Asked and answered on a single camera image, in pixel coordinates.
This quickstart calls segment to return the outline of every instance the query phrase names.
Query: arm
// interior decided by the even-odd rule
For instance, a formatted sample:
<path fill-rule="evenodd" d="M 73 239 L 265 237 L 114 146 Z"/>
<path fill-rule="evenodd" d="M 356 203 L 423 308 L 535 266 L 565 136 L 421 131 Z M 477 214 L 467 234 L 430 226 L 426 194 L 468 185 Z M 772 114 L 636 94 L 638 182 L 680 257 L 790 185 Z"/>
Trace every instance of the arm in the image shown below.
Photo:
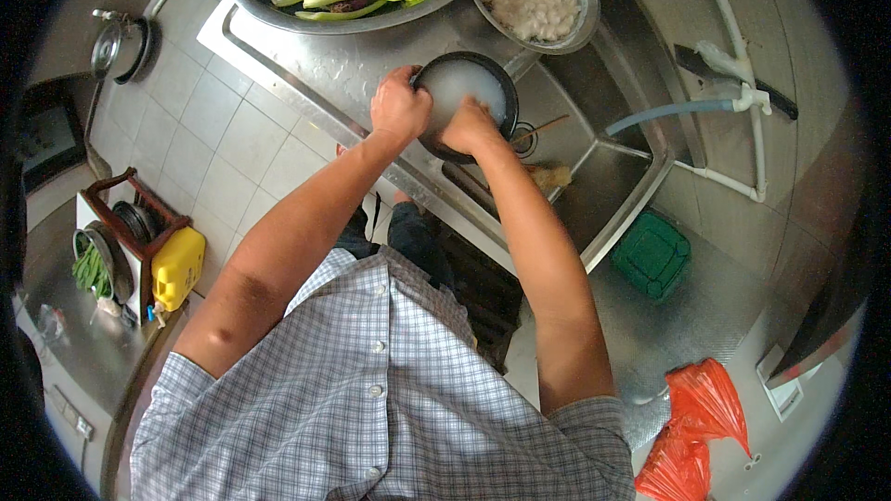
<path fill-rule="evenodd" d="M 473 155 L 495 196 L 510 257 L 536 317 L 542 413 L 614 395 L 588 276 L 551 205 L 472 97 L 464 97 L 442 140 Z"/>
<path fill-rule="evenodd" d="M 372 100 L 373 131 L 287 195 L 245 235 L 173 351 L 216 378 L 266 336 L 384 169 L 427 127 L 430 95 L 396 68 Z"/>

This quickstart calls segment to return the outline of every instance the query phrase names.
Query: wooden rack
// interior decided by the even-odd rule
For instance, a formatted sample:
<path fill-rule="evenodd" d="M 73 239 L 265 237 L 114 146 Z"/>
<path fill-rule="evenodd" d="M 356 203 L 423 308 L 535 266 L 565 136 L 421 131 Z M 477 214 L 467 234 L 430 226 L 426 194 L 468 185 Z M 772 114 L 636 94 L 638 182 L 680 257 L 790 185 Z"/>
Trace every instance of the wooden rack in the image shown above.
<path fill-rule="evenodd" d="M 149 209 L 163 219 L 164 230 L 149 244 L 140 244 L 130 228 L 124 221 L 111 210 L 111 208 L 99 197 L 103 190 L 117 186 L 123 182 L 129 182 L 136 191 L 133 203 L 135 206 Z M 123 244 L 138 259 L 140 272 L 139 278 L 139 313 L 136 314 L 137 324 L 142 324 L 142 318 L 146 317 L 146 310 L 154 305 L 151 294 L 151 260 L 161 250 L 162 246 L 170 240 L 173 233 L 180 228 L 189 226 L 192 220 L 184 215 L 178 215 L 162 202 L 149 188 L 136 179 L 136 169 L 128 167 L 121 175 L 105 180 L 97 180 L 86 190 L 81 192 L 84 200 L 96 213 L 99 220 L 108 227 L 117 240 Z"/>

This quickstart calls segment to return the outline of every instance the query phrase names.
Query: blue hose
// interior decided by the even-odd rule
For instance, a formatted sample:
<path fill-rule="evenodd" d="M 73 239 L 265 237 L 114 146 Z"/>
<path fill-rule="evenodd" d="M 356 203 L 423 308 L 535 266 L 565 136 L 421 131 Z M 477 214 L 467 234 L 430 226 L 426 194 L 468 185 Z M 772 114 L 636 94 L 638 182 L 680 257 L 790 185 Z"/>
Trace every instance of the blue hose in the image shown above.
<path fill-rule="evenodd" d="M 639 122 L 644 122 L 668 115 L 682 115 L 684 113 L 707 113 L 709 111 L 732 111 L 732 99 L 714 99 L 710 101 L 690 101 L 689 103 L 680 103 L 672 105 L 663 105 L 652 108 L 649 111 L 643 111 L 636 115 L 623 118 L 615 124 L 610 124 L 606 130 L 607 136 L 615 136 L 629 126 L 634 126 Z"/>

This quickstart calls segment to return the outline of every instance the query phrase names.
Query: plaid shirt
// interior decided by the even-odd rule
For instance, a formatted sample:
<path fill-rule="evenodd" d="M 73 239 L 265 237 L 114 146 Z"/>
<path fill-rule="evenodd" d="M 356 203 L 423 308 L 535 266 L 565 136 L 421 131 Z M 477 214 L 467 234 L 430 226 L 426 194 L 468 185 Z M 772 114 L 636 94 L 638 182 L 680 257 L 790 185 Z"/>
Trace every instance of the plaid shirt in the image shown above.
<path fill-rule="evenodd" d="M 621 403 L 543 417 L 397 251 L 332 250 L 286 314 L 218 380 L 170 354 L 133 499 L 634 498 Z"/>

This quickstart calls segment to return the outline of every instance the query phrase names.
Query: white pipe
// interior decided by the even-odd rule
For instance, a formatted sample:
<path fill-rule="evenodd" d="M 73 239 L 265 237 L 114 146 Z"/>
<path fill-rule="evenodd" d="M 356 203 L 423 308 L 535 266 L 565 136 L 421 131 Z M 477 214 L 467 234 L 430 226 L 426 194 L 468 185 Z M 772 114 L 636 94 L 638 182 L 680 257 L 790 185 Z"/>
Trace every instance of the white pipe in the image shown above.
<path fill-rule="evenodd" d="M 729 0 L 716 0 L 718 3 L 718 9 L 721 11 L 721 17 L 724 20 L 724 25 L 727 26 L 727 31 L 730 33 L 730 42 L 733 45 L 733 55 L 740 62 L 748 62 L 749 61 L 749 52 L 746 50 L 746 41 L 742 39 L 742 33 L 740 32 L 740 25 L 736 22 L 736 17 L 733 16 L 733 8 L 730 7 Z M 749 76 L 751 76 L 751 80 L 749 82 L 752 89 L 755 88 L 755 77 L 751 74 L 751 64 L 749 65 Z"/>
<path fill-rule="evenodd" d="M 755 73 L 752 71 L 752 62 L 749 59 L 749 52 L 746 50 L 746 41 L 742 38 L 740 25 L 737 23 L 736 17 L 733 15 L 733 8 L 730 6 L 730 1 L 715 1 L 718 4 L 718 9 L 721 11 L 721 17 L 723 18 L 724 24 L 727 26 L 727 31 L 730 34 L 730 42 L 733 45 L 733 53 L 736 56 L 737 62 L 739 62 L 745 70 L 747 84 L 751 86 L 752 90 L 757 90 L 757 86 L 755 85 Z M 675 162 L 675 164 L 691 169 L 694 173 L 699 174 L 700 176 L 704 176 L 707 179 L 714 180 L 715 182 L 720 182 L 725 186 L 728 186 L 729 188 L 734 189 L 741 194 L 746 195 L 747 197 L 750 197 L 752 200 L 760 204 L 763 203 L 767 191 L 767 177 L 764 170 L 764 135 L 763 128 L 761 126 L 761 113 L 759 112 L 758 106 L 752 105 L 749 109 L 749 113 L 752 120 L 752 138 L 755 147 L 754 189 L 741 184 L 737 180 L 731 179 L 721 173 L 716 173 L 707 168 L 695 169 L 695 167 L 690 167 L 690 165 L 685 165 L 684 163 L 680 162 Z"/>
<path fill-rule="evenodd" d="M 729 187 L 731 190 L 740 192 L 742 195 L 745 195 L 746 197 L 748 197 L 748 199 L 750 199 L 752 201 L 755 201 L 758 203 L 763 202 L 763 200 L 758 199 L 758 191 L 757 190 L 755 190 L 753 187 L 751 187 L 747 184 L 743 184 L 742 182 L 739 182 L 738 180 L 734 180 L 734 179 L 730 178 L 729 176 L 726 176 L 721 173 L 716 173 L 715 171 L 712 171 L 711 169 L 698 169 L 696 167 L 691 167 L 686 162 L 675 161 L 674 164 L 681 168 L 687 169 L 691 173 L 698 174 L 699 176 L 701 176 L 704 179 L 713 180 L 713 181 L 717 182 L 718 184 L 722 184 L 724 186 Z"/>

